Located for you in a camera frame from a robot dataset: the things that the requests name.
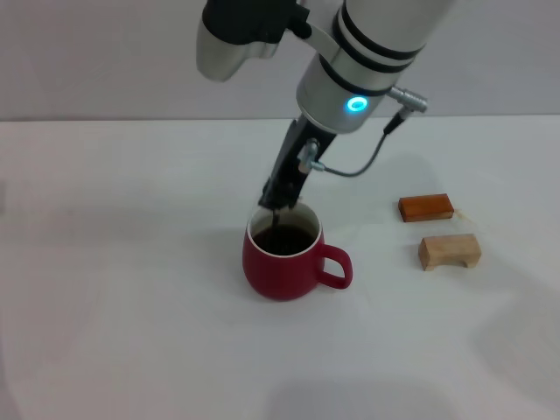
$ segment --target wooden block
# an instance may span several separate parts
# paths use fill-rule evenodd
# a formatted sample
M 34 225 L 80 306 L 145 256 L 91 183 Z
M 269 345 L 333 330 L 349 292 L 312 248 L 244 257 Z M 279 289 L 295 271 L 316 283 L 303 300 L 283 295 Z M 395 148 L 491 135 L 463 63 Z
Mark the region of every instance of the wooden block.
M 453 217 L 453 206 L 447 194 L 421 195 L 399 199 L 402 221 L 436 221 Z
M 468 269 L 476 267 L 482 251 L 473 234 L 451 234 L 423 238 L 418 256 L 424 271 L 434 270 L 438 265 L 462 263 Z

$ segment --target mug rim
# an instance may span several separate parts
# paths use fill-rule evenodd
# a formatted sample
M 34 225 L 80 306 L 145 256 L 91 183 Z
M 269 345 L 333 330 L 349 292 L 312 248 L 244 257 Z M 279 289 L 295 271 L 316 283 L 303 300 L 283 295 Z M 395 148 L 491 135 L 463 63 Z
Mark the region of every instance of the mug rim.
M 317 237 L 315 238 L 315 241 L 313 241 L 313 243 L 306 249 L 304 249 L 301 252 L 298 252 L 297 254 L 292 254 L 292 255 L 276 255 L 276 254 L 271 254 L 270 252 L 265 251 L 264 249 L 262 249 L 261 247 L 259 247 L 255 241 L 253 241 L 253 235 L 251 234 L 251 223 L 253 222 L 253 219 L 255 218 L 256 214 L 262 210 L 261 207 L 259 207 L 258 209 L 255 210 L 255 212 L 253 213 L 253 215 L 250 217 L 250 219 L 247 222 L 247 237 L 248 239 L 251 241 L 251 244 L 253 244 L 253 246 L 260 252 L 262 252 L 263 254 L 267 255 L 267 256 L 271 256 L 273 258 L 294 258 L 296 256 L 302 256 L 303 254 L 309 252 L 310 250 L 312 250 L 313 248 L 315 248 L 315 246 L 317 245 L 317 243 L 319 242 L 319 239 L 321 239 L 321 234 L 323 233 L 323 224 L 321 223 L 320 218 L 317 216 L 317 214 L 315 213 L 315 211 L 307 206 L 305 203 L 302 202 L 298 202 L 296 204 L 296 206 L 294 208 L 297 207 L 305 207 L 307 210 L 309 210 L 311 213 L 313 213 L 313 215 L 315 216 L 315 219 L 317 219 L 318 222 L 318 232 L 317 232 Z

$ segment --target white table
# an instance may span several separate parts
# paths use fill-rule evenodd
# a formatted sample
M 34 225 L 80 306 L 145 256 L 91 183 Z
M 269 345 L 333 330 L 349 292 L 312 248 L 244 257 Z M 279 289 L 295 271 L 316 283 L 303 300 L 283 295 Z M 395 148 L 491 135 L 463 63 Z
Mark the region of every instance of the white table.
M 560 116 L 417 118 L 312 174 L 354 281 L 279 304 L 241 243 L 288 123 L 0 124 L 0 419 L 560 418 Z M 402 223 L 428 193 L 456 216 Z M 424 273 L 457 233 L 479 266 Z

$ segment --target coffee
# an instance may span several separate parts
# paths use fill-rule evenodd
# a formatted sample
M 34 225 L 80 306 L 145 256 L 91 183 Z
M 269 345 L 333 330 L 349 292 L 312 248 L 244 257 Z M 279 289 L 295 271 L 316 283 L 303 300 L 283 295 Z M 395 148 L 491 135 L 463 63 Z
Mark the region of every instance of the coffee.
M 253 237 L 257 247 L 275 256 L 293 256 L 308 249 L 315 236 L 301 227 L 276 225 L 264 229 Z

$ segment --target black cable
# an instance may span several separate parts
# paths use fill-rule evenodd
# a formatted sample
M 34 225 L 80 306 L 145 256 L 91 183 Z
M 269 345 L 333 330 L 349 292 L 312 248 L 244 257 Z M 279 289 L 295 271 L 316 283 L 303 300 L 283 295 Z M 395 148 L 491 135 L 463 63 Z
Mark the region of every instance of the black cable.
M 369 167 L 372 165 L 372 163 L 375 161 L 375 159 L 377 158 L 377 155 L 379 155 L 379 151 L 382 149 L 383 143 L 385 142 L 385 139 L 387 138 L 388 134 L 383 134 L 383 136 L 381 137 L 381 140 L 379 141 L 379 143 L 377 144 L 377 147 L 375 148 L 374 151 L 374 155 L 369 159 L 369 161 L 366 163 L 366 165 L 361 168 L 359 171 L 357 172 L 341 172 L 341 171 L 337 171 L 336 169 L 332 169 L 332 168 L 328 168 L 325 166 L 325 172 L 329 172 L 332 173 L 334 175 L 339 175 L 341 177 L 346 177 L 346 178 L 354 178 L 354 177 L 359 177 L 362 173 L 364 173 L 365 171 L 367 171 L 369 169 Z

